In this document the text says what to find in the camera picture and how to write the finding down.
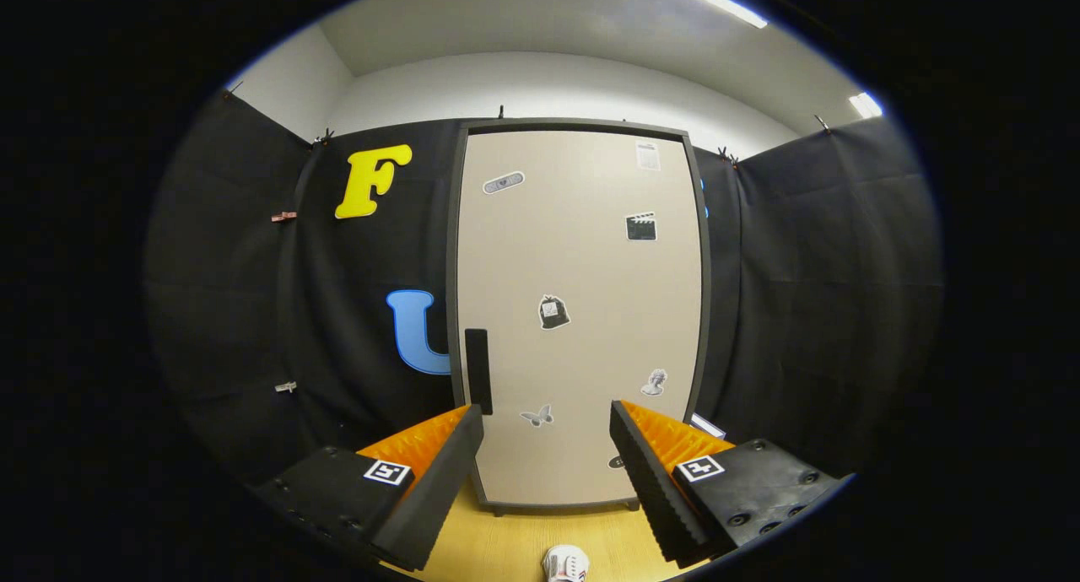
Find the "black fabric backdrop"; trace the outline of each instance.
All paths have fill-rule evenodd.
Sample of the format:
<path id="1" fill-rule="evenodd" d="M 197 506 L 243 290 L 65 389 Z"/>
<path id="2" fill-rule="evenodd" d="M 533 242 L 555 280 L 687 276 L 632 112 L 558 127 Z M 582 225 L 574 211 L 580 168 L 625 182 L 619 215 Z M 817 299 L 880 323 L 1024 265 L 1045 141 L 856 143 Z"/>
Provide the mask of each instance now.
<path id="1" fill-rule="evenodd" d="M 166 380 L 232 474 L 259 483 L 320 445 L 360 448 L 453 408 L 449 376 L 402 360 L 386 298 L 432 294 L 428 343 L 447 352 L 447 194 L 467 120 L 335 136 L 314 152 L 238 98 L 198 121 L 159 194 L 146 283 Z M 348 158 L 393 145 L 413 159 L 372 194 L 376 213 L 337 219 Z M 738 167 L 694 152 L 713 281 L 697 411 L 732 441 L 858 470 L 921 370 L 940 309 L 918 163 L 881 120 Z M 297 220 L 269 221 L 293 209 Z M 288 380 L 296 394 L 274 392 Z"/>
<path id="2" fill-rule="evenodd" d="M 860 471 L 913 397 L 941 314 L 937 216 L 918 160 L 873 118 L 732 174 L 739 327 L 708 417 L 735 443 L 765 437 L 832 475 Z"/>
<path id="3" fill-rule="evenodd" d="M 148 323 L 164 381 L 227 470 L 257 482 L 306 443 L 278 317 L 281 225 L 307 145 L 254 108 L 216 95 L 162 178 L 147 232 Z"/>

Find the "beige door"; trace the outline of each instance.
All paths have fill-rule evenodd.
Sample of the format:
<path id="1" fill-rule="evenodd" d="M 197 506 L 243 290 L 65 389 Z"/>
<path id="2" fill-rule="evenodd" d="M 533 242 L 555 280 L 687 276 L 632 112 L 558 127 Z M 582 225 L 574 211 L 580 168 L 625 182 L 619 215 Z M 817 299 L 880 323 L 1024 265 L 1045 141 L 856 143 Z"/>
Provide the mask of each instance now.
<path id="1" fill-rule="evenodd" d="M 470 398 L 464 331 L 487 330 L 492 415 L 476 464 L 488 502 L 635 498 L 609 465 L 610 402 L 687 412 L 702 308 L 696 187 L 681 140 L 469 137 L 458 354 Z"/>

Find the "door frame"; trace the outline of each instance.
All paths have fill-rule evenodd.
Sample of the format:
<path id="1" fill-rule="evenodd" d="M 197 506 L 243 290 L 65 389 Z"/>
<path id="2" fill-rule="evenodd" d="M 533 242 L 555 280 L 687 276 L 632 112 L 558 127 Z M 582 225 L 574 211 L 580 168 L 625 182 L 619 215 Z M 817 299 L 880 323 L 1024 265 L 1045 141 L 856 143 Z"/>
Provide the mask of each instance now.
<path id="1" fill-rule="evenodd" d="M 652 139 L 678 140 L 686 152 L 687 165 L 690 170 L 690 181 L 694 204 L 698 209 L 698 233 L 701 241 L 701 324 L 698 331 L 698 358 L 693 366 L 693 380 L 690 384 L 690 397 L 687 398 L 684 423 L 690 423 L 694 406 L 698 403 L 698 392 L 701 389 L 701 378 L 705 368 L 705 351 L 708 347 L 708 313 L 712 295 L 712 256 L 708 246 L 708 224 L 705 219 L 705 194 L 702 191 L 701 174 L 693 154 L 690 135 L 685 130 L 658 127 L 627 123 L 627 121 L 597 121 L 589 118 L 491 118 L 491 120 L 468 121 L 458 128 L 458 140 L 454 152 L 454 167 L 450 176 L 449 213 L 447 216 L 446 234 L 446 325 L 448 350 L 450 354 L 450 384 L 454 388 L 454 402 L 457 407 L 465 405 L 464 382 L 461 377 L 461 341 L 458 337 L 458 218 L 461 211 L 461 182 L 465 167 L 465 147 L 471 135 L 487 135 L 487 133 L 519 133 L 530 130 L 576 130 L 586 133 L 616 133 Z M 473 461 L 473 485 L 481 504 L 498 505 L 489 502 L 481 483 L 480 470 Z M 529 509 L 544 507 L 529 505 Z"/>

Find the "butterfly sticker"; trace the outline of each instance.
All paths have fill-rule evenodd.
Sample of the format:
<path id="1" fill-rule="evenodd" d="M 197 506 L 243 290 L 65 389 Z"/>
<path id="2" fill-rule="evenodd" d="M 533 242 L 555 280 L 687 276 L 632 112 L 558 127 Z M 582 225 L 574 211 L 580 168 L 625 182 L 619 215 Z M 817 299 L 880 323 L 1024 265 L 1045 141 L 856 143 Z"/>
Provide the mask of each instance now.
<path id="1" fill-rule="evenodd" d="M 529 414 L 528 411 L 522 411 L 522 417 L 529 421 L 536 428 L 540 428 L 541 424 L 548 422 L 549 424 L 555 421 L 555 418 L 551 417 L 551 405 L 544 405 L 540 408 L 539 414 Z"/>

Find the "statue bust sticker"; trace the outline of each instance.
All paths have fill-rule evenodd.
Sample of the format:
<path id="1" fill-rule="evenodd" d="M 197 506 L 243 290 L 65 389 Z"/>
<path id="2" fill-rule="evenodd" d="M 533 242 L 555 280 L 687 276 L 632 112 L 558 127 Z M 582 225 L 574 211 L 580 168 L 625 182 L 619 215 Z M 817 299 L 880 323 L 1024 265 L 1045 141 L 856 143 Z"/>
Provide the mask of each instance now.
<path id="1" fill-rule="evenodd" d="M 664 382 L 667 381 L 667 371 L 663 369 L 654 369 L 652 374 L 649 375 L 649 381 L 642 387 L 642 394 L 648 394 L 649 396 L 659 396 L 664 392 Z"/>

